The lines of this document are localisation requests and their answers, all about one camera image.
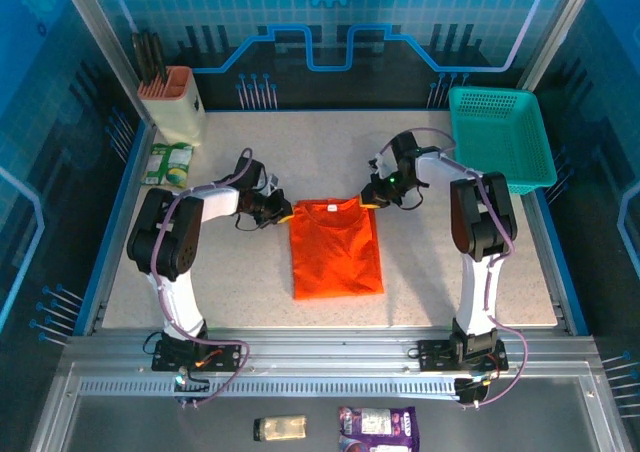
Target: black mounting plate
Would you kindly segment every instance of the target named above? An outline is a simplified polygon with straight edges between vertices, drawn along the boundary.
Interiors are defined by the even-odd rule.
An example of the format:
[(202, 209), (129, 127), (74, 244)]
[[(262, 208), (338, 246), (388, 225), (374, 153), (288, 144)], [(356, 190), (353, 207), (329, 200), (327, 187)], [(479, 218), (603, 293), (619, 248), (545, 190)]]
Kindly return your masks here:
[[(221, 350), (212, 360), (198, 368), (198, 372), (235, 372), (240, 368), (242, 347), (239, 345), (199, 346), (200, 357)], [(194, 349), (177, 349), (171, 343), (159, 340), (153, 352), (151, 370), (154, 372), (177, 372), (182, 366), (193, 367), (198, 358)]]
[[(457, 362), (453, 358), (449, 340), (419, 340), (417, 346), (417, 351), (412, 357), (418, 359), (421, 372), (490, 372), (496, 370), (496, 363), (487, 355), (470, 362)], [(501, 340), (496, 341), (496, 348), (491, 355), (501, 372), (509, 370), (507, 353)]]

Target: orange t-shirt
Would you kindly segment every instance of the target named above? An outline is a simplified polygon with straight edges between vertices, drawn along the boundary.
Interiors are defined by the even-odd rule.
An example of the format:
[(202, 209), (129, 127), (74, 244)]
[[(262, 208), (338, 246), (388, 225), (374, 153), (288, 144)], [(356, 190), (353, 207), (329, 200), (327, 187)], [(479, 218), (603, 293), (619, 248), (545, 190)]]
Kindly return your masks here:
[(289, 221), (294, 299), (382, 294), (373, 210), (349, 200), (302, 200)]

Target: gray floor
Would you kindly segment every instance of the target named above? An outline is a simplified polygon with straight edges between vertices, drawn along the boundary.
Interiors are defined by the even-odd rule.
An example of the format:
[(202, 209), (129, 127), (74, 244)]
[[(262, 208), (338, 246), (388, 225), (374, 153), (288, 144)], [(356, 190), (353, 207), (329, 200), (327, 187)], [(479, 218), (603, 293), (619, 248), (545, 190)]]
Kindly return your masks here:
[[(66, 450), (331, 452), (338, 450), (341, 405), (415, 406), (421, 452), (598, 450), (578, 385), (557, 379), (523, 380), (480, 411), (462, 411), (453, 402), (358, 398), (222, 398), (184, 411), (166, 398), (87, 397), (80, 401)], [(307, 416), (306, 439), (253, 442), (255, 418), (295, 414)]]

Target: beige table surface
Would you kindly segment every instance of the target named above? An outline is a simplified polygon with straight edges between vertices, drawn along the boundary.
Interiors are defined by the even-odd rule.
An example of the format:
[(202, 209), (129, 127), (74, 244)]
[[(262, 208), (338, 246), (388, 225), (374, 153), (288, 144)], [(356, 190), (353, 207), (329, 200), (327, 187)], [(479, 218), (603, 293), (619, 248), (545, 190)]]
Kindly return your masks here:
[[(267, 172), (279, 177), (292, 203), (354, 197), (369, 180), (367, 161), (395, 134), (417, 126), (451, 129), (447, 112), (422, 111), (223, 112), (208, 114), (207, 120), (204, 143), (191, 162), (190, 186), (231, 173), (240, 151), (250, 146)], [(422, 146), (446, 143), (429, 133), (416, 137)], [(140, 191), (136, 215), (146, 190)], [(498, 319), (518, 326), (555, 325), (522, 202), (512, 198), (517, 253), (500, 275)], [(292, 299), (288, 226), (245, 233), (234, 229), (235, 217), (203, 224), (192, 277), (208, 325), (449, 326), (462, 278), (461, 258), (451, 239), (449, 197), (427, 189), (415, 211), (389, 207), (376, 214), (386, 293), (304, 302)], [(242, 225), (250, 227), (253, 221), (245, 216)], [(162, 323), (149, 283), (123, 251), (103, 327), (153, 328)]]

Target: snack package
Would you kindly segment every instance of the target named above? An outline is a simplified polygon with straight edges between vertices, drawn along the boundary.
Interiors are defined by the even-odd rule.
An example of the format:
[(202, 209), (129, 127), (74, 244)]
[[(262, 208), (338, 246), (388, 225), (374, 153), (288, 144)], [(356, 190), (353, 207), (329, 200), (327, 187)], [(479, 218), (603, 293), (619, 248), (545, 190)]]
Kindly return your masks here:
[(153, 144), (142, 183), (186, 187), (192, 155), (193, 145), (184, 142), (173, 145)]
[(419, 452), (415, 408), (340, 407), (339, 446), (340, 452)]

